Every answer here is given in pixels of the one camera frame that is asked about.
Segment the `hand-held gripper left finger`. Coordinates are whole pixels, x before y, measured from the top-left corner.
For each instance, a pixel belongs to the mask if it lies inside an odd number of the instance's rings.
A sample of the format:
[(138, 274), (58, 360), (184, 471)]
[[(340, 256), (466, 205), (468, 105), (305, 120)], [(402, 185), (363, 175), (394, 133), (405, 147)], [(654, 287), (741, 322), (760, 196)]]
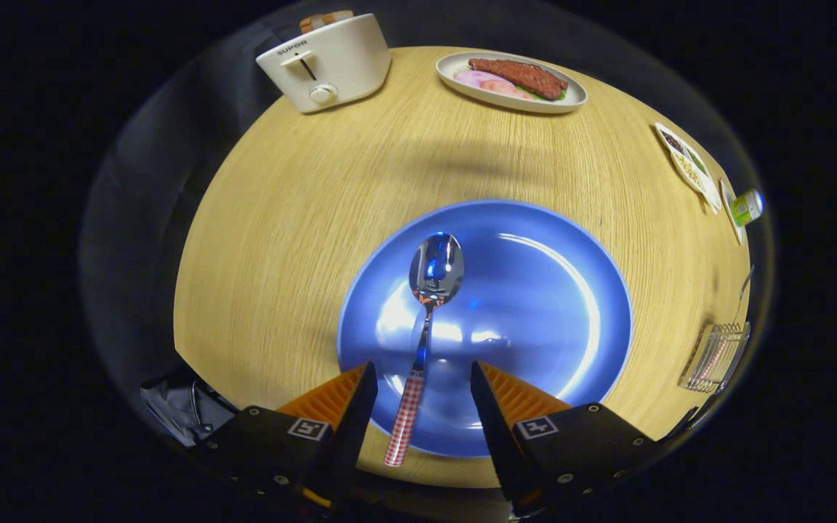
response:
[(334, 516), (353, 472), (378, 385), (366, 361), (281, 408), (249, 406), (199, 444), (199, 463), (279, 516)]

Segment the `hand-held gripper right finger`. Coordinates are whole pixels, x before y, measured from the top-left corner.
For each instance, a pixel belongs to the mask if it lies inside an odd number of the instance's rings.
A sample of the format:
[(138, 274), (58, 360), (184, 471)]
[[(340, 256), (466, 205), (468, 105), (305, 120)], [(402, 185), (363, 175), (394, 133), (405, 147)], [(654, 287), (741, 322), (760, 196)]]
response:
[(469, 387), (515, 516), (585, 507), (653, 463), (663, 447), (611, 408), (569, 406), (482, 360), (472, 362)]

